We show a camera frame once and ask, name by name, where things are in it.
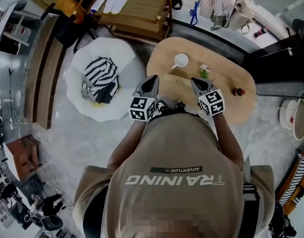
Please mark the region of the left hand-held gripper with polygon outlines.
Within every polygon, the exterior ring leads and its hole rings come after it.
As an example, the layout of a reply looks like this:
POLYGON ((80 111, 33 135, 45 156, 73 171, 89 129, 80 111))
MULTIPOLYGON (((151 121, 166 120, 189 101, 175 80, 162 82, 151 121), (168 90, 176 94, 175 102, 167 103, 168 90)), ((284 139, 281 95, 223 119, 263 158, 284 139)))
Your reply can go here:
POLYGON ((158 75, 151 75, 138 83, 128 108, 132 120, 148 121, 152 117, 156 110, 158 90, 158 75))

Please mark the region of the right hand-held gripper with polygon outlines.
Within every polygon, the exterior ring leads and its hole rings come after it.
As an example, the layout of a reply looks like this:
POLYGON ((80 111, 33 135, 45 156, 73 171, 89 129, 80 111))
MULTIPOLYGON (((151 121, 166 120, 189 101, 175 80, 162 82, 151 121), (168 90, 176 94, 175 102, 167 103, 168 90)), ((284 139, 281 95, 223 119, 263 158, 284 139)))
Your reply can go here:
POLYGON ((225 101, 220 89, 212 81, 203 77, 192 77, 191 86, 199 105, 207 115, 215 116, 225 110, 225 101))

